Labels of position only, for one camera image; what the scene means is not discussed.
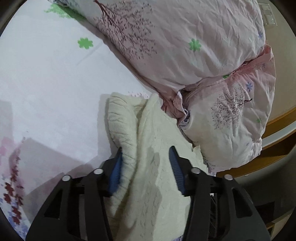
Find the white bed sheet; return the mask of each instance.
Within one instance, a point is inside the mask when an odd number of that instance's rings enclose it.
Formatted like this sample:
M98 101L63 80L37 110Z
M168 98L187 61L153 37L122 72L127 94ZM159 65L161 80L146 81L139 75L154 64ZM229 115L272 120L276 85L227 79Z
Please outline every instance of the white bed sheet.
M26 1L0 37L0 207L22 238L64 174L86 175L116 152L110 94L155 92L97 29L53 7Z

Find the white strip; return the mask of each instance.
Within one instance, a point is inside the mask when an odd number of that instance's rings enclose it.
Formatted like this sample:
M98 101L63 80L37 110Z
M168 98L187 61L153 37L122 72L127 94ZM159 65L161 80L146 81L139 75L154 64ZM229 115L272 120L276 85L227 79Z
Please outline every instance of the white strip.
M296 129L296 121L294 121L293 123L291 123L287 127L281 129L280 131L273 133L272 135L270 135L268 137L263 138L262 139L262 147L268 146L268 145L282 139L283 137L285 137L289 133L293 132L295 129Z

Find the cable knit pattern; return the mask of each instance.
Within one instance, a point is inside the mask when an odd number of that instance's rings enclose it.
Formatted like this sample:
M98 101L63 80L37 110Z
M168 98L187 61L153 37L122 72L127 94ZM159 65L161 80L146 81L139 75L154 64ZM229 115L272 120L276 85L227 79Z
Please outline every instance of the cable knit pattern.
M124 159L120 187L106 203L117 241L170 241L183 234L190 198L177 189L170 146L207 172L199 147L185 140L158 100L156 94L145 100L118 93L109 99L109 129Z

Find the pillow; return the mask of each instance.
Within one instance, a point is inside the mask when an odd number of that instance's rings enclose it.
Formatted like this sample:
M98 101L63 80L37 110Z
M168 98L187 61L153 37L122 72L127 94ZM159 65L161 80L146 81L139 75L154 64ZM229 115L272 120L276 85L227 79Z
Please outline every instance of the pillow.
M190 115L181 127L200 144L211 172L239 167L260 154L275 79L274 57L267 45L263 55L226 79L207 78L191 87L184 99Z
M265 46L256 0L55 0L85 16L159 92L233 72Z

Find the green leaf print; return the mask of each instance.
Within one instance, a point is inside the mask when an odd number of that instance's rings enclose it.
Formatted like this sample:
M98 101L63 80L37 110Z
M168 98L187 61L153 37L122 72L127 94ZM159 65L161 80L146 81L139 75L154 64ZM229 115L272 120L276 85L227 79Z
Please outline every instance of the green leaf print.
M77 41L80 48L89 49L89 47L93 47L92 41L88 38L80 38L80 40Z
M83 21L85 20L85 17L80 15L79 13L73 11L72 9L68 7L63 7L58 4L52 4L50 5L50 8L48 10L45 10L44 12L49 13L53 12L59 15L60 18L74 18L77 21Z
M195 52L196 50L200 51L201 45L199 44L199 40L191 39L189 46L190 46L190 50L193 50L193 52Z

